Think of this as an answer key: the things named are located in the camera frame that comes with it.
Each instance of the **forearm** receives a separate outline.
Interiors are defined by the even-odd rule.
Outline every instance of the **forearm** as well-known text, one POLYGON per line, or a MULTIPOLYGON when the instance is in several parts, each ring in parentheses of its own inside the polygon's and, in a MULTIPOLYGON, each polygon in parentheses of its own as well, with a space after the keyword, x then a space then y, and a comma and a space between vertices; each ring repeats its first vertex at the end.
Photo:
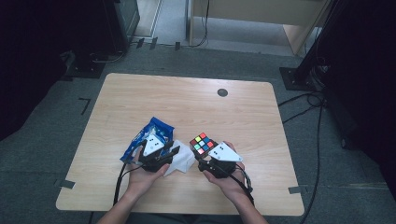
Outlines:
POLYGON ((125 223, 138 199, 135 194, 125 193, 98 223, 125 223))
POLYGON ((264 223, 268 224, 268 222, 264 219, 264 217, 257 211, 257 209, 253 206, 253 204, 248 199, 246 195, 237 195, 234 199, 231 200, 233 205, 235 205, 238 210, 239 215, 242 218, 244 224, 259 224, 264 223))

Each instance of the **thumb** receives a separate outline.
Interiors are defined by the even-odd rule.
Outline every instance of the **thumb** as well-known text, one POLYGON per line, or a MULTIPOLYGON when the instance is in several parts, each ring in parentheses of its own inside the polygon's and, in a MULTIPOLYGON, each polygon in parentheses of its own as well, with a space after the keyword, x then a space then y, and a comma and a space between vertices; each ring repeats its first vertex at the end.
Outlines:
POLYGON ((169 169, 169 166, 170 166, 170 164, 168 164, 168 163, 164 164, 163 167, 161 167, 157 171, 157 173, 155 173, 156 177, 160 178, 161 176, 163 176, 166 173, 166 171, 169 169))
POLYGON ((204 170, 203 173, 210 183, 217 185, 217 179, 212 174, 210 174, 210 172, 204 170))

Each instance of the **wire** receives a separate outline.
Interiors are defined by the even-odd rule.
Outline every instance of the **wire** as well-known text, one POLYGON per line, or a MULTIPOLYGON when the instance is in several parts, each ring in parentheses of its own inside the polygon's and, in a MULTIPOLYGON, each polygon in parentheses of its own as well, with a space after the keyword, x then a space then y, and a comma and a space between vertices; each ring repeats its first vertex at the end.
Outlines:
POLYGON ((114 60, 109 60, 109 61, 98 61, 98 60, 92 60, 93 63, 114 63, 116 61, 118 61, 120 58, 122 58, 122 56, 124 55, 124 52, 119 52, 121 53, 121 55, 114 59, 114 60))
POLYGON ((311 75, 311 77, 318 83, 318 85, 323 89, 326 86, 323 84, 323 82, 320 80, 321 77, 318 75, 317 73, 317 67, 316 66, 312 66, 311 71, 309 72, 309 74, 311 75))
POLYGON ((284 105, 286 103, 289 103, 289 102, 292 102, 292 101, 295 101, 295 100, 297 100, 297 99, 299 99, 299 98, 301 98, 303 96, 307 96, 306 101, 310 104, 310 106, 306 110, 304 110, 303 112, 300 112, 300 113, 298 113, 296 115, 291 116, 290 118, 288 118, 286 120, 283 120, 282 124, 285 124, 285 123, 289 122, 290 120, 295 119, 295 118, 305 114, 306 112, 308 112, 308 111, 310 111, 310 110, 312 110, 314 108, 320 107, 322 105, 323 100, 320 99, 318 96, 316 96, 315 93, 321 93, 321 92, 320 91, 312 91, 312 92, 309 92, 309 93, 301 94, 301 95, 292 97, 289 100, 278 104, 278 107, 281 107, 282 105, 284 105), (315 97, 319 101, 319 103, 317 103, 317 104, 312 103, 311 100, 310 100, 312 97, 315 97))
MULTIPOLYGON (((130 156, 132 156, 132 154, 134 153, 134 151, 142 146, 144 143, 144 141, 140 142, 139 144, 137 144, 136 146, 134 146, 134 148, 131 149, 131 152, 128 154, 128 156, 126 157, 126 161, 128 160, 128 158, 130 156)), ((120 170, 120 174, 119 174, 119 178, 117 178, 117 184, 116 184, 116 190, 114 192, 114 199, 113 199, 113 205, 116 204, 119 201, 119 193, 120 193, 120 186, 121 186, 121 182, 122 182, 122 178, 124 177, 124 173, 123 171, 125 170, 125 166, 126 166, 126 162, 124 162, 124 164, 122 165, 122 168, 120 170)))
POLYGON ((92 223, 92 219, 93 219, 93 212, 91 212, 91 214, 90 214, 90 220, 88 220, 88 224, 92 223))
POLYGON ((308 207, 306 208, 304 212, 304 216, 300 221, 300 224, 303 224, 306 220, 306 218, 309 215, 309 212, 311 211, 312 204, 314 203, 315 197, 317 195, 317 190, 318 190, 318 183, 319 183, 319 178, 320 178, 320 123, 321 123, 321 116, 322 116, 322 111, 323 111, 323 101, 321 101, 320 105, 320 111, 319 111, 319 118, 318 118, 318 127, 317 127, 317 176, 315 179, 315 185, 314 189, 312 191, 312 197, 309 202, 308 207))
POLYGON ((209 5, 210 5, 210 1, 207 1, 206 16, 205 16, 205 25, 204 25, 204 28, 205 28, 205 35, 204 35, 204 37, 202 38, 202 40, 201 40, 201 42, 200 42, 199 44, 194 45, 194 46, 190 46, 190 48, 197 48, 197 47, 200 47, 200 46, 203 45, 203 44, 205 43, 205 41, 207 40, 207 17, 209 16, 209 5))
POLYGON ((128 174, 128 173, 130 173, 130 172, 132 172, 132 171, 135 171, 135 170, 141 168, 142 166, 143 166, 143 165, 138 166, 138 167, 136 167, 136 168, 134 168, 134 169, 132 169, 132 170, 130 170, 130 171, 125 172, 125 173, 122 175, 122 177, 124 177, 126 174, 128 174))
POLYGON ((216 169, 222 171, 224 174, 226 174, 228 177, 230 177, 231 179, 233 179, 240 187, 241 189, 245 192, 245 194, 247 195, 247 197, 250 199, 251 204, 254 205, 254 199, 251 196, 250 192, 253 190, 253 188, 248 185, 247 187, 245 186, 244 183, 242 183, 240 180, 238 180, 235 176, 233 176, 232 174, 229 174, 228 172, 226 172, 225 170, 223 170, 221 167, 217 166, 216 164, 211 164, 213 165, 216 169))
MULTIPOLYGON (((336 9, 338 3, 340 2, 339 0, 335 0, 335 1, 336 1, 336 2, 335 2, 334 7, 332 7, 332 11, 329 13, 329 16, 326 18, 326 21, 325 21, 324 24, 323 24, 322 31, 323 31, 323 29, 327 26, 327 24, 329 23, 329 20, 330 20, 330 18, 332 17, 332 14, 334 13, 334 11, 335 11, 335 9, 336 9)), ((322 59, 322 60, 323 60, 323 64, 325 64, 325 63, 326 63, 326 59, 325 59, 324 57, 319 57, 319 56, 318 56, 318 46, 319 46, 320 38, 321 38, 321 35, 318 36, 318 42, 317 42, 316 49, 315 49, 315 56, 316 56, 316 58, 317 58, 317 62, 318 62, 318 63, 320 63, 319 59, 322 59)))
POLYGON ((242 174, 247 180, 247 189, 251 193, 253 191, 253 188, 251 187, 251 181, 250 181, 250 177, 248 176, 248 173, 244 169, 242 169, 242 167, 240 167, 238 164, 236 164, 236 166, 239 168, 239 170, 242 171, 242 174))
MULTIPOLYGON (((134 44, 138 44, 139 42, 131 42, 131 45, 130 46, 132 46, 132 45, 134 45, 134 44)), ((143 44, 144 45, 151 45, 151 43, 150 42, 143 42, 143 44)), ((170 44, 156 44, 156 45, 159 45, 159 46, 166 46, 166 47, 172 47, 172 48, 174 48, 175 47, 175 45, 170 45, 170 44)), ((190 48, 191 46, 185 46, 185 45, 180 45, 181 47, 183 47, 183 48, 190 48)))
POLYGON ((289 100, 286 100, 286 101, 278 104, 277 106, 281 107, 282 105, 285 105, 285 104, 290 103, 292 101, 295 101, 295 100, 297 100, 297 99, 299 99, 299 98, 301 98, 303 96, 310 95, 310 94, 313 94, 313 93, 316 93, 316 92, 319 92, 319 91, 311 91, 309 93, 304 93, 304 94, 301 94, 301 95, 298 95, 298 96, 294 96, 294 97, 290 98, 289 100))
POLYGON ((69 58, 70 58, 70 51, 67 51, 67 52, 65 52, 65 53, 62 53, 62 54, 60 55, 60 57, 61 57, 61 59, 62 59, 62 61, 63 61, 64 63, 67 63, 67 61, 68 61, 69 58))
POLYGON ((285 124, 285 123, 287 123, 288 121, 290 121, 290 120, 292 120, 292 119, 295 119, 295 118, 297 118, 297 117, 299 117, 299 116, 305 114, 306 112, 310 111, 310 110, 313 109, 313 108, 316 108, 316 107, 315 107, 315 106, 310 106, 310 107, 307 108, 305 111, 303 111, 303 112, 301 112, 301 113, 298 113, 298 114, 296 114, 296 115, 294 115, 294 116, 291 116, 291 118, 282 121, 282 124, 285 124))

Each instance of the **table top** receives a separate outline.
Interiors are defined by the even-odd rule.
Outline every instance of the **table top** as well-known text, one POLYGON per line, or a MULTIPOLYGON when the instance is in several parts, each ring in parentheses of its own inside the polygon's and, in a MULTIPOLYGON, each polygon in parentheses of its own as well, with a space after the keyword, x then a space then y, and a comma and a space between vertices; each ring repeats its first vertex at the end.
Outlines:
MULTIPOLYGON (((246 166, 256 208, 263 215, 304 212, 288 143, 270 83, 190 77, 109 74, 99 93, 56 206, 60 210, 107 211, 112 207, 123 155, 152 117, 175 127, 188 145, 199 133, 229 141, 246 166), (228 95, 218 95, 225 89, 228 95)), ((197 168, 157 180, 135 212, 237 214, 220 189, 197 168)), ((126 190, 124 177, 120 196, 126 190)))

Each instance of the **black circle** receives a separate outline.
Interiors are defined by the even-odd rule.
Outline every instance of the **black circle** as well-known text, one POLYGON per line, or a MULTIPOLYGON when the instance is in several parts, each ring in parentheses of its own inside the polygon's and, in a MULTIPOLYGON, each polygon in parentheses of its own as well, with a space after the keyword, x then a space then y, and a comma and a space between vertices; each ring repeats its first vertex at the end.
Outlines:
POLYGON ((228 95, 228 92, 225 89, 219 89, 218 90, 218 95, 221 96, 221 97, 226 97, 228 95))

